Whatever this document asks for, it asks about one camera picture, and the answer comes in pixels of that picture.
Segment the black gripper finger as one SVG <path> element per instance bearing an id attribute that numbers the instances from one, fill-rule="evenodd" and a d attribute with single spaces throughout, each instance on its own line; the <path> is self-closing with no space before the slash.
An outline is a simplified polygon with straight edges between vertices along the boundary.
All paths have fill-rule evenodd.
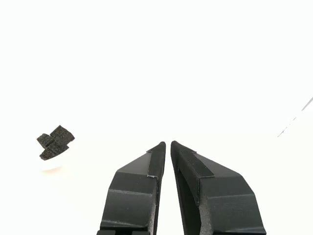
<path id="1" fill-rule="evenodd" d="M 255 194 L 241 174 L 177 141 L 171 159 L 184 234 L 266 234 Z"/>
<path id="2" fill-rule="evenodd" d="M 157 234 L 165 155 L 162 141 L 116 171 L 97 234 Z"/>

